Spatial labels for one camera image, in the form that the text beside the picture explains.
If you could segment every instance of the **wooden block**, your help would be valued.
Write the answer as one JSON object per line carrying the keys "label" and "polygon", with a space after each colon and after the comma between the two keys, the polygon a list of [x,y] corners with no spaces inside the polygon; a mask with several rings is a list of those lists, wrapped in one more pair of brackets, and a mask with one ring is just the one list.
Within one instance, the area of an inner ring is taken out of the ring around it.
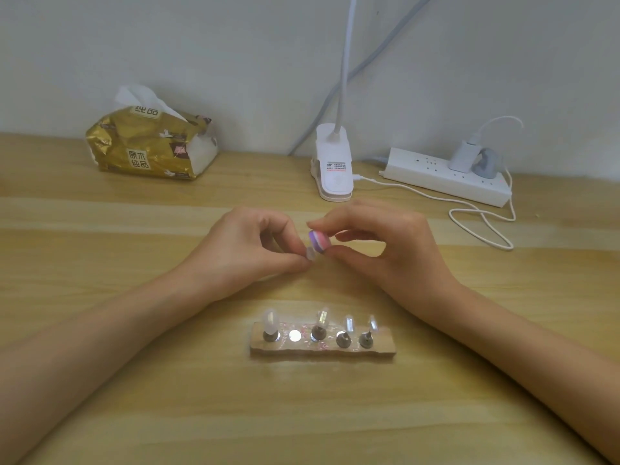
{"label": "wooden block", "polygon": [[344,331],[342,326],[330,325],[327,328],[327,336],[322,341],[312,341],[310,333],[313,324],[303,323],[280,323],[280,338],[274,342],[267,342],[263,339],[263,324],[256,322],[252,325],[250,335],[250,351],[260,354],[302,354],[302,355],[344,355],[344,356],[383,356],[392,357],[396,354],[396,346],[389,328],[381,327],[378,332],[373,333],[373,346],[364,349],[358,341],[362,334],[358,330],[351,336],[351,345],[343,349],[336,344],[336,335],[339,331]]}

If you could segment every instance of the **hand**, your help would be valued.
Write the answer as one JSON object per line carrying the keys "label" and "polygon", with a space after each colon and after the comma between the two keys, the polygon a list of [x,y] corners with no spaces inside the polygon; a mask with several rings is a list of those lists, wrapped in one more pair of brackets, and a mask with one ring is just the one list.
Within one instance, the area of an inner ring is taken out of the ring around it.
{"label": "hand", "polygon": [[215,223],[173,272],[185,288],[189,283],[193,305],[201,309],[258,279],[302,272],[311,264],[290,217],[237,207]]}
{"label": "hand", "polygon": [[433,310],[460,287],[443,261],[422,214],[382,201],[354,200],[307,225],[329,236],[335,235],[342,242],[385,242],[385,250],[376,258],[343,245],[327,249],[325,256],[336,258],[365,275],[399,305],[427,322]]}

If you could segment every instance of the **power outlet socket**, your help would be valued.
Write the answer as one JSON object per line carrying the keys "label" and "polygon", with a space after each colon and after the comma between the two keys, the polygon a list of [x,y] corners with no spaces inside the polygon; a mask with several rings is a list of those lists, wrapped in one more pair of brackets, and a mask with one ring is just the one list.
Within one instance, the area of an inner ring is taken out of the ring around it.
{"label": "power outlet socket", "polygon": [[512,191],[501,173],[493,179],[473,172],[461,173],[448,168],[448,160],[391,148],[385,171],[386,179],[419,186],[444,194],[503,207]]}

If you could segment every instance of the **forearm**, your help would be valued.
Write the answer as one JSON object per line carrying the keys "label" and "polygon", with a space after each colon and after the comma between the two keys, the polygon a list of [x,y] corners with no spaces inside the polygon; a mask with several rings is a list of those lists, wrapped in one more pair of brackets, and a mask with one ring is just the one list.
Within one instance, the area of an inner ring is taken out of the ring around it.
{"label": "forearm", "polygon": [[10,464],[154,338],[183,320],[171,275],[0,351],[0,463]]}
{"label": "forearm", "polygon": [[620,464],[620,367],[463,288],[435,325],[488,359]]}

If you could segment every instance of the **wooden desk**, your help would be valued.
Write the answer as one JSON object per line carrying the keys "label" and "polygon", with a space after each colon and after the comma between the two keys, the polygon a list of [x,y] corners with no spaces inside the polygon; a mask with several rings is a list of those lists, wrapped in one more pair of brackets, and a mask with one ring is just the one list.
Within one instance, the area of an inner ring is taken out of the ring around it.
{"label": "wooden desk", "polygon": [[[376,177],[377,169],[357,164]],[[322,201],[307,158],[221,154],[195,182],[96,170],[81,140],[0,136],[0,343],[166,271],[229,208],[286,211],[305,234]],[[517,176],[505,253],[452,224],[449,204],[356,183],[423,211],[457,277],[509,309],[620,359],[620,185]],[[378,253],[378,243],[356,243]],[[370,313],[393,361],[251,357],[268,307],[308,319]],[[28,464],[591,464],[602,460],[484,360],[343,266],[257,283],[145,349]]]}

